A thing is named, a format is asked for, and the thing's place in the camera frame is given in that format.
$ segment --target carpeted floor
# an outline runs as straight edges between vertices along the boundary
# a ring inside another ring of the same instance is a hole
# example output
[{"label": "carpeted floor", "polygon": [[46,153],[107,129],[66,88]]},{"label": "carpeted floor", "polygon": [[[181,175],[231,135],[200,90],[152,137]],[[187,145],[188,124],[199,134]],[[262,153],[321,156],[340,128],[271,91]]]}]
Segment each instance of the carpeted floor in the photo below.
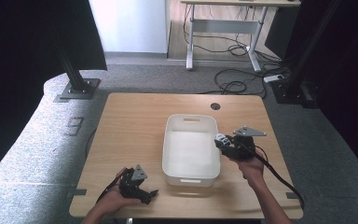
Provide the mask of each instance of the carpeted floor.
[{"label": "carpeted floor", "polygon": [[[213,81],[219,71],[235,67],[252,73],[245,63],[195,63],[188,72],[183,61],[150,55],[106,60],[108,71],[81,72],[101,80],[91,100],[58,101],[68,82],[65,74],[45,84],[39,107],[0,163],[0,223],[81,222],[69,215],[71,194],[109,93],[219,91]],[[252,75],[218,78],[219,83],[232,80],[244,81],[247,92],[263,90]],[[263,101],[286,165],[306,198],[304,216],[295,223],[358,223],[358,160],[351,149],[320,110],[279,105],[265,88]],[[83,120],[76,132],[68,125],[73,118]]]}]

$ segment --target human hand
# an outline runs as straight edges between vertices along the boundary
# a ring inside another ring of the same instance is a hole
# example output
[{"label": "human hand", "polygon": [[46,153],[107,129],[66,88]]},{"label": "human hand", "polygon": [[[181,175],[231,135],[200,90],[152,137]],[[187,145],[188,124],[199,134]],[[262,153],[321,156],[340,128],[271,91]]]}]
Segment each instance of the human hand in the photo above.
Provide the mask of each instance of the human hand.
[{"label": "human hand", "polygon": [[[126,168],[121,169],[116,176],[121,175]],[[121,207],[142,203],[139,199],[124,198],[120,194],[119,185],[121,178],[87,213],[83,224],[98,223],[102,217],[116,212]]]},{"label": "human hand", "polygon": [[[259,151],[256,151],[256,153],[260,157],[264,158],[264,155]],[[264,164],[258,158],[253,157],[248,161],[230,160],[238,164],[238,168],[242,171],[243,178],[248,180],[249,186],[251,188],[254,189],[260,184],[265,183],[263,178]]]}]

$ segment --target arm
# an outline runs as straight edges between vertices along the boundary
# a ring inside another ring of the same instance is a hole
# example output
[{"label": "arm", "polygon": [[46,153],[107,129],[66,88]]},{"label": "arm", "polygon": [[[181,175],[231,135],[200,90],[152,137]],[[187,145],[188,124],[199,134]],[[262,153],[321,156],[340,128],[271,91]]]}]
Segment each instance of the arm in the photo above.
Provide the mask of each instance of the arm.
[{"label": "arm", "polygon": [[82,224],[97,224],[104,216],[116,212],[123,206],[141,203],[139,199],[127,199],[121,196],[120,189],[118,188],[120,181],[121,179],[89,210]]},{"label": "arm", "polygon": [[264,164],[257,158],[250,161],[234,161],[242,171],[243,177],[248,180],[249,186],[255,191],[257,200],[260,203],[261,210],[268,224],[286,224],[292,223],[289,217],[284,213],[275,197],[269,191],[269,187],[263,177]]}]

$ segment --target standing desk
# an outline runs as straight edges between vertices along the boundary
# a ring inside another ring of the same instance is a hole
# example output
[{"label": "standing desk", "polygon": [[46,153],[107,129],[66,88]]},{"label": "standing desk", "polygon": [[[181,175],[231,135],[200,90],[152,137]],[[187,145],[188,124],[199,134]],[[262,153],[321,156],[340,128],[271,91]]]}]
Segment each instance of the standing desk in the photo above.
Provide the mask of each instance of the standing desk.
[{"label": "standing desk", "polygon": [[[215,110],[213,103],[219,104]],[[242,178],[238,165],[221,156],[221,172],[211,187],[169,185],[162,170],[162,149],[168,117],[173,114],[212,116],[218,132],[232,134],[243,125],[265,132],[254,137],[269,162],[292,183],[263,102],[258,96],[112,93],[95,133],[84,170],[77,185],[84,195],[75,195],[70,207],[74,217],[84,217],[104,188],[123,167],[140,164],[147,174],[141,189],[158,189],[149,204],[126,206],[113,217],[134,218],[263,218],[255,193]],[[286,214],[301,218],[297,199],[265,169],[265,179]]]},{"label": "standing desk", "polygon": [[[181,3],[191,5],[190,31],[187,44],[186,69],[193,69],[193,33],[224,33],[224,34],[250,34],[254,35],[252,43],[247,47],[249,59],[254,70],[261,72],[255,55],[255,46],[266,18],[268,7],[299,7],[299,0],[181,0]],[[222,21],[222,20],[198,20],[195,19],[196,5],[217,6],[253,6],[263,7],[258,21]]]}]

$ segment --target white desk leg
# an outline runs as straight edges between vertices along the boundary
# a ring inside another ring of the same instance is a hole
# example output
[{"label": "white desk leg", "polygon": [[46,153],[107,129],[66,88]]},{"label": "white desk leg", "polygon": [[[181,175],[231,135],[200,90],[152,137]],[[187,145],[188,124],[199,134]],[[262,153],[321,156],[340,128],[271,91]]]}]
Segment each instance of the white desk leg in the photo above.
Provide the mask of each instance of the white desk leg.
[{"label": "white desk leg", "polygon": [[188,33],[187,56],[186,56],[186,69],[193,69],[193,23],[194,23],[194,7],[191,5],[190,16],[190,32]]},{"label": "white desk leg", "polygon": [[260,65],[258,64],[257,58],[255,57],[255,45],[257,44],[258,37],[261,33],[261,28],[263,28],[264,19],[266,18],[268,7],[263,7],[263,10],[261,11],[260,19],[258,20],[258,24],[255,30],[255,36],[252,39],[252,43],[250,47],[246,47],[248,50],[249,59],[252,62],[252,65],[254,67],[255,72],[259,73],[261,72]]}]

